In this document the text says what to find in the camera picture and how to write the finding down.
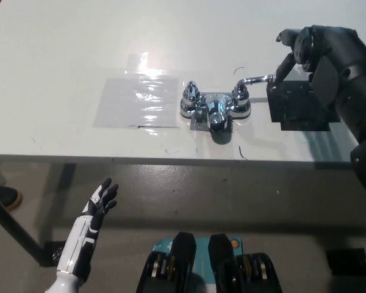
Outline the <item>right robot hand black grey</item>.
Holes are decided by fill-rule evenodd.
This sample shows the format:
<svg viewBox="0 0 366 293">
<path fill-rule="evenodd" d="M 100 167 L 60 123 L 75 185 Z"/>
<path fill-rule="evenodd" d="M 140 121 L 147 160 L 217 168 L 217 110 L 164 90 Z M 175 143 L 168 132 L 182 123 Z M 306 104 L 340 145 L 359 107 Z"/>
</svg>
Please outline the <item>right robot hand black grey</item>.
<svg viewBox="0 0 366 293">
<path fill-rule="evenodd" d="M 294 46 L 297 36 L 300 34 L 300 32 L 301 29 L 284 29 L 276 37 L 276 42 L 282 43 L 284 46 L 289 47 L 291 51 L 286 55 L 285 59 L 276 70 L 274 77 L 275 85 L 278 85 L 280 82 L 282 82 L 296 64 L 294 57 Z"/>
</svg>

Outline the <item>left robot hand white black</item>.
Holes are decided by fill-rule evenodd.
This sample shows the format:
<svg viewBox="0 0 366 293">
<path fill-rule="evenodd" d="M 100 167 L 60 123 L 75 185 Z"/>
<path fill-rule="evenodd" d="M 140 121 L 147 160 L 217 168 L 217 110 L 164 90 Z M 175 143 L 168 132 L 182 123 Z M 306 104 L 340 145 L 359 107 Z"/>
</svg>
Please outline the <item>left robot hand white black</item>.
<svg viewBox="0 0 366 293">
<path fill-rule="evenodd" d="M 93 192 L 76 218 L 63 248 L 57 270 L 70 273 L 85 282 L 104 217 L 115 207 L 118 185 L 107 178 Z"/>
</svg>

